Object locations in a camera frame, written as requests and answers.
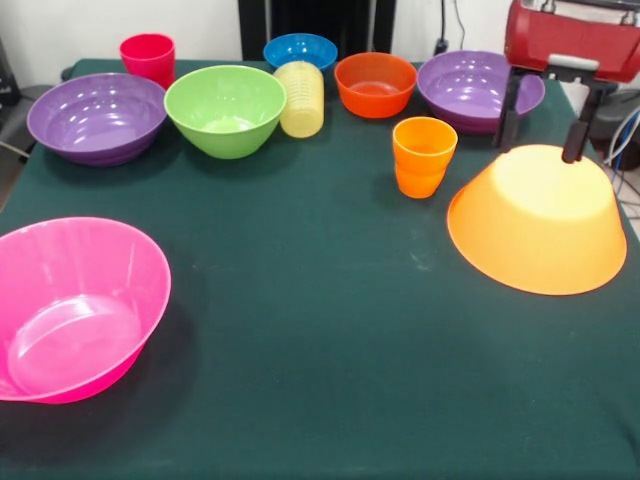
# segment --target pink bowl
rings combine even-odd
[[[133,365],[169,301],[156,243],[103,218],[49,220],[0,237],[0,400],[68,403]]]

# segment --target plastic cup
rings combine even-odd
[[[127,72],[159,83],[165,89],[176,79],[176,47],[160,33],[142,33],[120,44],[120,56]]]
[[[427,198],[442,182],[458,145],[458,134],[446,122],[411,117],[393,129],[398,188],[407,197]]]
[[[287,104],[280,117],[285,133],[307,138],[318,133],[324,123],[324,79],[308,62],[290,62],[273,74],[287,91]]]

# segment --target orange bowl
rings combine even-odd
[[[407,106],[418,73],[400,57],[367,52],[340,61],[334,75],[347,110],[365,118],[387,118]]]
[[[500,155],[455,196],[449,234],[478,270],[546,295],[594,290],[617,275],[627,241],[611,183],[591,160],[529,145]]]

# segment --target blue bowl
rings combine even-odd
[[[312,33],[290,33],[276,37],[267,43],[262,53],[273,68],[303,61],[313,63],[324,71],[338,58],[338,48],[333,42]]]

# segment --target green bowl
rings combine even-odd
[[[180,132],[208,155],[246,157],[278,125],[287,93],[257,68],[220,65],[191,72],[171,85],[164,108]]]

